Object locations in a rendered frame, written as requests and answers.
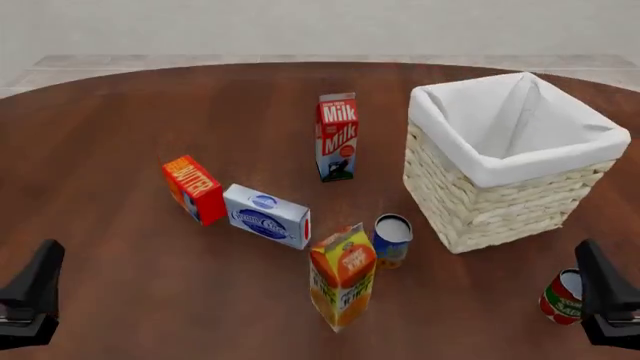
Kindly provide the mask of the red green tomato sauce can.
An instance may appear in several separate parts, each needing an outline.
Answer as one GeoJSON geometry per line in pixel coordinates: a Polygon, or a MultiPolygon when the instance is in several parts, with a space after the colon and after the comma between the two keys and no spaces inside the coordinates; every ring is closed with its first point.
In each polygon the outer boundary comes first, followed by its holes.
{"type": "Polygon", "coordinates": [[[553,323],[570,326],[581,320],[582,281],[578,269],[559,272],[541,294],[539,308],[553,323]]]}

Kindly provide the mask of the orange red butter box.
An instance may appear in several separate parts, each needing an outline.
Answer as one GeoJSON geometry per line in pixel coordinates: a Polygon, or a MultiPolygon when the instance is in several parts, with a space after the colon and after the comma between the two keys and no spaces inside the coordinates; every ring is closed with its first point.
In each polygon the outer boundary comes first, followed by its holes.
{"type": "Polygon", "coordinates": [[[227,215],[222,185],[190,155],[163,164],[172,197],[202,226],[227,215]]]}

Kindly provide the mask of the orange juice carton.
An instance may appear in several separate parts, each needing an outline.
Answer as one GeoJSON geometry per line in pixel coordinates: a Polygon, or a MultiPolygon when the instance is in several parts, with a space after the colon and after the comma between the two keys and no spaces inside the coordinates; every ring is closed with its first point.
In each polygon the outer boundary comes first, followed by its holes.
{"type": "Polygon", "coordinates": [[[368,308],[377,257],[363,224],[317,242],[309,253],[312,304],[334,332],[368,308]]]}

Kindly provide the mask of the white blue cream cheese box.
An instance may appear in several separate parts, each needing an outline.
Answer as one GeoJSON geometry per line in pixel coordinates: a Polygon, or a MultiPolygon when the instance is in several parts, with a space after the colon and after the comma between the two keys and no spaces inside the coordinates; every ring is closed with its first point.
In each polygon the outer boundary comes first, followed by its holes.
{"type": "Polygon", "coordinates": [[[223,193],[230,224],[291,248],[303,250],[311,238],[311,210],[242,185],[223,193]]]}

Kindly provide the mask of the woven basket with white liner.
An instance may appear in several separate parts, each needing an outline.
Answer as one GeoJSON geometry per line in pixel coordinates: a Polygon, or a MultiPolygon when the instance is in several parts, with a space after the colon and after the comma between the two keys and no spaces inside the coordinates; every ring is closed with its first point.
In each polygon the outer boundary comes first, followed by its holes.
{"type": "Polygon", "coordinates": [[[461,254],[561,227],[630,142],[626,128],[528,72],[418,86],[403,182],[461,254]]]}

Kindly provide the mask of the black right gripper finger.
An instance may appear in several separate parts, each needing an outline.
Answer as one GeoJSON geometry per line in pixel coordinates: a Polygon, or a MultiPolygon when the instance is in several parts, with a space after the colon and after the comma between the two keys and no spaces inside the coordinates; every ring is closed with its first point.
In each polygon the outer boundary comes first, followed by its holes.
{"type": "Polygon", "coordinates": [[[640,311],[640,288],[620,275],[597,242],[583,240],[574,254],[582,282],[582,311],[585,314],[640,311]]]}

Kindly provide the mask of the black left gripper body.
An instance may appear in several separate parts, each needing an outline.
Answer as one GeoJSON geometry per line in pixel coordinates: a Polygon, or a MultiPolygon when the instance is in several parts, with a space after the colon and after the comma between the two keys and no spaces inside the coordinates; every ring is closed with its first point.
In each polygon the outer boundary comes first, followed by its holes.
{"type": "Polygon", "coordinates": [[[46,346],[58,325],[58,311],[31,308],[9,299],[0,300],[0,348],[46,346]]]}

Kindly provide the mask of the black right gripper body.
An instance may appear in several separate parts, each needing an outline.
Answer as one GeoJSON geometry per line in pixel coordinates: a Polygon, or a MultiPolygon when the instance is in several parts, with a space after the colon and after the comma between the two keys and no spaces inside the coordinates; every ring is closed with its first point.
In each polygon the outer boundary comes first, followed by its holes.
{"type": "Polygon", "coordinates": [[[640,315],[632,312],[587,314],[581,326],[594,346],[640,348],[640,315]]]}

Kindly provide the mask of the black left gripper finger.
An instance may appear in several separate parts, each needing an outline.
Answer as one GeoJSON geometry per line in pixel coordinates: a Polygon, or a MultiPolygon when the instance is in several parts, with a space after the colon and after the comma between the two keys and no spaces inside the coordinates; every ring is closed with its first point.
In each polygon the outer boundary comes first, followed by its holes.
{"type": "Polygon", "coordinates": [[[45,239],[29,263],[0,289],[0,301],[38,301],[57,278],[64,255],[60,242],[45,239]]]}

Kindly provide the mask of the blue yellow tin can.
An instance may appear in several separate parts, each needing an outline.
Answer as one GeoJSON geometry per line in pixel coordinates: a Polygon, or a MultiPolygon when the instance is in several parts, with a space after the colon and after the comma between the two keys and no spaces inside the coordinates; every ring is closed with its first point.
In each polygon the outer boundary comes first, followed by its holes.
{"type": "Polygon", "coordinates": [[[396,269],[404,262],[410,242],[412,226],[400,215],[381,215],[374,224],[373,246],[379,269],[396,269]]]}

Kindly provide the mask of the red and white milk carton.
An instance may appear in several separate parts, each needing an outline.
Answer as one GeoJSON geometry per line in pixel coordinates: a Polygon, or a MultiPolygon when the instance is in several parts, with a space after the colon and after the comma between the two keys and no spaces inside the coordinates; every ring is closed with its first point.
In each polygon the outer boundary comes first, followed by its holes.
{"type": "Polygon", "coordinates": [[[319,97],[315,122],[315,161],[322,182],[353,179],[358,132],[354,92],[319,97]]]}

